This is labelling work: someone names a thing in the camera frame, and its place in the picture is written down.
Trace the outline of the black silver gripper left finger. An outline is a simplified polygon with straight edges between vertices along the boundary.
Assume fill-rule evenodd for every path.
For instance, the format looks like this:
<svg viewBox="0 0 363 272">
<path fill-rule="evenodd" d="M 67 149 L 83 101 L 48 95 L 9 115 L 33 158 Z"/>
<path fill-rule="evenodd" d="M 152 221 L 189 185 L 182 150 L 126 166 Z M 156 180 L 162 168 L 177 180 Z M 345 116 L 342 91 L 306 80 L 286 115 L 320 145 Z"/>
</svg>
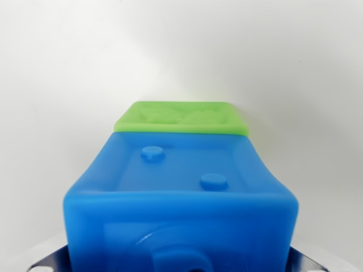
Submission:
<svg viewBox="0 0 363 272">
<path fill-rule="evenodd" d="M 52 252 L 31 265 L 29 272 L 70 272 L 70 258 L 67 245 Z"/>
</svg>

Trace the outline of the black silver gripper right finger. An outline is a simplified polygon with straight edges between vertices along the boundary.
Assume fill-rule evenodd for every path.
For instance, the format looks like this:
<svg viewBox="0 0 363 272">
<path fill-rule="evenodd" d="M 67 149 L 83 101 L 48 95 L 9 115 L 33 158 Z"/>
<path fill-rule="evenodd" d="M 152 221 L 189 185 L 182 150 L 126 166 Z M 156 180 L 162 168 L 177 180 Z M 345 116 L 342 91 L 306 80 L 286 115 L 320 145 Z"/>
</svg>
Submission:
<svg viewBox="0 0 363 272">
<path fill-rule="evenodd" d="M 292 245 L 287 271 L 349 271 L 349 263 L 317 246 Z"/>
</svg>

